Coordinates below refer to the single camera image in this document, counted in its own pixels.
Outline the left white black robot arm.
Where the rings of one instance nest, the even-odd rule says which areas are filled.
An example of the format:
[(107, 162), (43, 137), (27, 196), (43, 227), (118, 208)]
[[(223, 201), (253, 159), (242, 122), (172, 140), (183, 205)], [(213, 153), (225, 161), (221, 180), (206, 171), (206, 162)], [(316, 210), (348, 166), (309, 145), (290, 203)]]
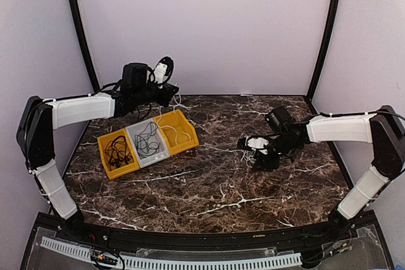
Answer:
[(70, 195), (58, 168), (54, 135), (57, 131), (93, 120), (119, 118), (143, 105), (167, 107), (179, 91), (170, 84), (174, 72), (172, 58), (166, 56), (155, 67), (129, 63), (120, 80), (94, 93), (43, 99), (28, 98), (16, 131), (16, 141), (25, 166), (57, 217), (65, 221), (64, 231), (76, 242), (89, 237), (82, 212)]

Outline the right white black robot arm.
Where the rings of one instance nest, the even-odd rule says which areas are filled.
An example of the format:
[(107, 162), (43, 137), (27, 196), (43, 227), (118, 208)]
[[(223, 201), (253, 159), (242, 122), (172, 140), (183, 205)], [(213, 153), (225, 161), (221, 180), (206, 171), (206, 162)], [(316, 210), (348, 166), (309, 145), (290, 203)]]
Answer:
[(347, 231), (347, 221), (404, 174), (404, 117), (391, 106), (359, 113), (320, 113), (301, 121), (281, 106), (265, 119), (272, 134), (249, 135), (240, 141), (243, 149), (254, 152), (254, 168), (258, 170), (277, 169), (282, 156), (309, 144), (370, 146), (370, 166), (337, 205), (336, 217), (323, 226), (327, 240), (338, 240)]

